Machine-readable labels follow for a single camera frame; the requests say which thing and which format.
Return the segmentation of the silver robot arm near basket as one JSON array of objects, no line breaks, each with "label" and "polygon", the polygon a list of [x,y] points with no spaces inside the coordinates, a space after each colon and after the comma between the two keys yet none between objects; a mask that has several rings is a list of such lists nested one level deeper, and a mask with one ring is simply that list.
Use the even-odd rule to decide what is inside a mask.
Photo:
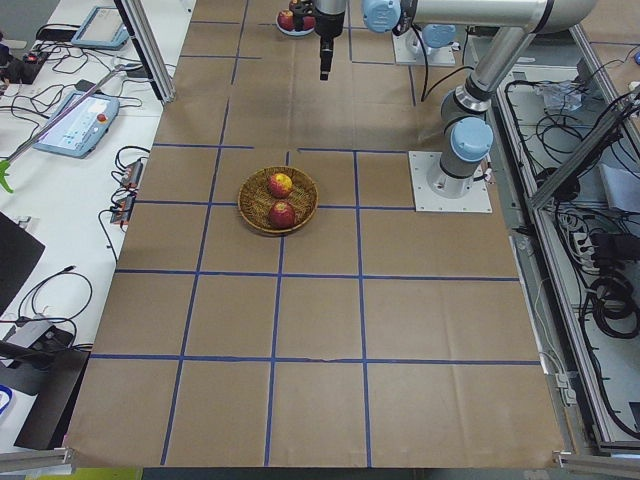
[{"label": "silver robot arm near basket", "polygon": [[426,181],[436,194],[451,199],[468,193],[478,165],[488,155],[493,132],[483,120],[491,97],[520,54],[538,34],[568,29],[595,7],[592,1],[364,1],[366,27],[400,36],[427,25],[497,27],[487,53],[464,84],[441,104],[446,144]]}]

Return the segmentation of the black gripper near plate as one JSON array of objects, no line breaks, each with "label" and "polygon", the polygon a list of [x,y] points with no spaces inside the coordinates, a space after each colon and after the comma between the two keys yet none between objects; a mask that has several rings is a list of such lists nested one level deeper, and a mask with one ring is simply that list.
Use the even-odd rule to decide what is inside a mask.
[{"label": "black gripper near plate", "polygon": [[312,0],[291,0],[289,11],[294,19],[312,18],[314,16],[314,5]]}]

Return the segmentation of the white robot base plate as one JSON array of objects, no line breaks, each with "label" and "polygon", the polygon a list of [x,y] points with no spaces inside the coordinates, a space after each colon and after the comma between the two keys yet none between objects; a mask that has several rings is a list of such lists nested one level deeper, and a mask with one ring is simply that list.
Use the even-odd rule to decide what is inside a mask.
[{"label": "white robot base plate", "polygon": [[441,169],[440,152],[409,151],[409,170],[416,212],[491,214],[482,169],[467,179],[449,177]]}]

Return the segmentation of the black gripper near basket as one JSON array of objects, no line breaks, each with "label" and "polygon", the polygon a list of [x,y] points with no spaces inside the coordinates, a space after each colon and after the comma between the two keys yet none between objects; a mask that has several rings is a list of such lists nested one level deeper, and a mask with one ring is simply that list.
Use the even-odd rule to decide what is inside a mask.
[{"label": "black gripper near basket", "polygon": [[342,34],[345,0],[314,0],[315,32],[320,38],[320,80],[328,81],[333,61],[333,40]]}]

